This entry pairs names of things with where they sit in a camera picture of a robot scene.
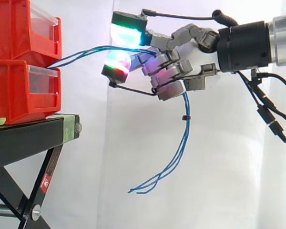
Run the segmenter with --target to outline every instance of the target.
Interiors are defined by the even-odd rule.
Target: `white fabric background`
[[[109,44],[113,10],[205,16],[221,9],[247,23],[270,21],[281,14],[282,5],[266,0],[33,2],[62,18],[64,56]],[[283,6],[286,13],[286,1]],[[151,18],[148,27],[170,34],[187,23]],[[213,22],[197,24],[220,28]],[[175,153],[184,131],[184,105],[181,98],[160,102],[118,89],[107,92],[107,80],[100,75],[105,56],[92,55],[62,68],[62,111],[80,114],[83,132],[64,146],[45,199],[42,215],[51,228],[286,229],[286,146],[265,131],[236,75],[222,74],[217,86],[189,93],[191,132],[179,167],[150,194],[127,194]],[[275,72],[286,76],[286,68]],[[126,85],[150,88],[140,71]],[[285,88],[273,80],[265,89],[286,111]],[[27,194],[43,157],[8,167]],[[17,225],[15,219],[0,219],[0,229]]]

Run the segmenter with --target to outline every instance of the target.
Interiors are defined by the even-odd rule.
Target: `bundle of blue wires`
[[[83,57],[86,57],[86,56],[89,56],[89,55],[92,55],[94,53],[97,53],[97,52],[102,52],[102,51],[106,51],[106,50],[122,50],[122,51],[128,51],[128,52],[140,52],[140,53],[146,53],[146,54],[150,54],[150,55],[153,55],[155,56],[157,53],[153,52],[153,51],[150,51],[150,50],[146,50],[146,49],[128,49],[128,48],[123,48],[123,47],[116,47],[116,46],[110,46],[110,45],[104,45],[104,46],[98,46],[98,47],[95,47],[95,48],[92,48],[92,49],[88,49],[88,50],[84,50],[84,51],[81,51],[81,52],[77,52],[73,55],[70,55],[68,57],[65,57],[65,58],[62,58],[58,61],[55,61],[53,62],[51,65],[47,66],[48,69],[55,69],[55,68],[60,68],[60,67],[64,67],[70,63],[73,63]],[[65,63],[62,63],[62,64],[59,64],[59,65],[56,65],[56,66],[53,66],[57,63],[61,63],[63,61],[66,61],[66,60],[69,60]]]
[[[184,103],[185,103],[186,116],[190,117],[190,103],[189,103],[189,98],[187,96],[187,93],[183,94],[183,98],[184,98]],[[185,146],[186,146],[187,139],[189,136],[189,131],[190,131],[190,119],[186,119],[186,128],[185,128],[182,140],[179,144],[177,152],[173,156],[170,163],[160,173],[156,174],[155,176],[148,179],[147,181],[140,184],[139,186],[130,189],[128,193],[132,193],[135,191],[137,194],[149,193],[157,186],[160,180],[170,175],[177,168],[183,156],[184,150],[185,150]]]

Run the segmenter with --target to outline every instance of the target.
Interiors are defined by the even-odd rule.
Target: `silver metal cylinder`
[[[5,205],[0,204],[0,216],[15,217],[14,213]]]
[[[286,65],[286,16],[273,18],[268,23],[272,62]]]

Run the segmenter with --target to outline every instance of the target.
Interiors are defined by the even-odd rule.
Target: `red plastic drawer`
[[[19,60],[0,61],[0,122],[13,125],[42,120],[60,109],[58,69],[35,67]]]
[[[46,67],[61,59],[61,20],[29,0],[0,0],[0,60]]]

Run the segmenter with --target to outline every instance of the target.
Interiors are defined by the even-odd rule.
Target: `black connector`
[[[272,124],[270,124],[269,128],[273,132],[273,134],[277,136],[282,136],[283,131],[284,131],[284,129],[282,128],[280,123],[278,123],[277,120],[275,120]]]
[[[259,105],[257,112],[267,125],[276,120],[276,118],[273,116],[273,114],[269,111],[269,109],[265,105],[263,106]]]
[[[277,135],[279,137],[282,137],[284,135],[283,134],[284,129],[265,105],[264,106],[260,105],[258,107],[257,112],[265,121],[265,123],[268,125],[268,127],[270,128],[270,130],[273,132],[274,135]]]
[[[260,89],[254,82],[249,82],[253,92],[257,95],[259,100],[263,101],[267,106],[276,108],[275,104],[266,96],[266,94]]]

